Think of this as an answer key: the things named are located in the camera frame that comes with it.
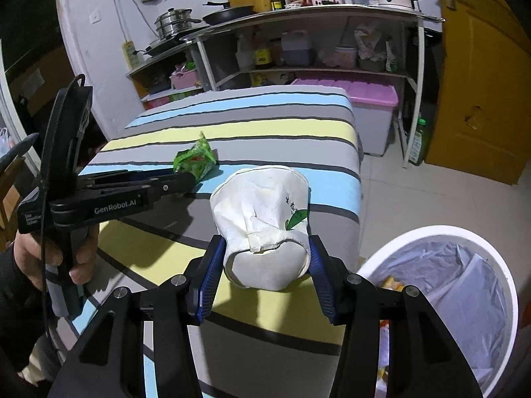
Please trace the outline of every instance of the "human hand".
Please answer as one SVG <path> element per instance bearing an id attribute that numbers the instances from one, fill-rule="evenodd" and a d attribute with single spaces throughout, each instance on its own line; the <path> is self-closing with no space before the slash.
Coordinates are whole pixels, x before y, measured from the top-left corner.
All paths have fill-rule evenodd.
<path id="1" fill-rule="evenodd" d="M 70 277 L 75 284 L 85 284 L 90 281 L 96 263 L 96 249 L 98 247 L 99 224 L 89 227 L 87 238 L 75 253 L 75 265 L 70 270 Z M 46 244 L 46 263 L 59 266 L 63 263 L 63 253 L 51 239 L 44 240 Z M 31 283 L 42 290 L 42 275 L 40 268 L 40 243 L 34 235 L 17 232 L 13 247 L 15 263 L 20 271 L 29 278 Z"/>

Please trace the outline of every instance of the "green leaf print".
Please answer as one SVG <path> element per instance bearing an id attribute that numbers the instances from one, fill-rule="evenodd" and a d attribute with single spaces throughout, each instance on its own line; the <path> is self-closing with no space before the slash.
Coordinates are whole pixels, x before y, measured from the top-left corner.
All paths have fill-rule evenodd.
<path id="1" fill-rule="evenodd" d="M 291 216 L 289 220 L 286 220 L 286 230 L 293 229 L 297 224 L 304 220 L 308 216 L 308 210 L 298 210 Z"/>

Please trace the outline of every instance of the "white trash bin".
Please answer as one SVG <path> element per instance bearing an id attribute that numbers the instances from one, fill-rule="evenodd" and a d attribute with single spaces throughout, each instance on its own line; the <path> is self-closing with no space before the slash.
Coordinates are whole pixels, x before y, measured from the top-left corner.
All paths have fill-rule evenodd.
<path id="1" fill-rule="evenodd" d="M 507 365 L 507 361 L 509 360 L 514 345 L 518 324 L 518 299 L 516 288 L 514 287 L 514 281 L 509 272 L 509 268 L 492 245 L 475 233 L 458 227 L 430 226 L 419 228 L 396 237 L 394 240 L 384 245 L 374 255 L 367 259 L 357 273 L 371 282 L 371 278 L 375 279 L 375 281 L 379 281 L 382 273 L 381 268 L 385 267 L 386 260 L 390 259 L 393 255 L 395 255 L 393 258 L 396 258 L 397 256 L 411 252 L 416 246 L 425 242 L 456 243 L 459 246 L 465 247 L 469 251 L 478 254 L 482 259 L 487 261 L 500 283 L 503 291 L 506 321 L 497 360 L 492 367 L 493 369 L 489 377 L 484 380 L 483 384 L 480 384 L 483 396 L 488 397 Z M 415 283 L 404 282 L 402 284 L 406 285 Z M 457 337 L 454 338 L 459 344 L 459 339 Z"/>

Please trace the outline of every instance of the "wooden door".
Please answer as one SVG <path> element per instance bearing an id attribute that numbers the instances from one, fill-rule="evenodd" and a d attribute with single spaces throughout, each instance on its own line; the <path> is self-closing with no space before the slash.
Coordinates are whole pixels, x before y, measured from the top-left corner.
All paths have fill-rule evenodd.
<path id="1" fill-rule="evenodd" d="M 504 0 L 440 2 L 445 58 L 426 162 L 513 184 L 531 157 L 531 42 Z"/>

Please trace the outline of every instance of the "black sleeve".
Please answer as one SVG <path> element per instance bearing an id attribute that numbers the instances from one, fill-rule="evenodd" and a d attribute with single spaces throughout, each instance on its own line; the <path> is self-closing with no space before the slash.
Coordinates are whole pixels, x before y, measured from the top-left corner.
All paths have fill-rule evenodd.
<path id="1" fill-rule="evenodd" d="M 41 297 L 15 263 L 12 245 L 0 254 L 0 347 L 16 371 L 44 333 Z"/>
<path id="2" fill-rule="evenodd" d="M 9 398 L 44 397 L 38 388 L 20 378 L 0 348 L 0 396 Z"/>

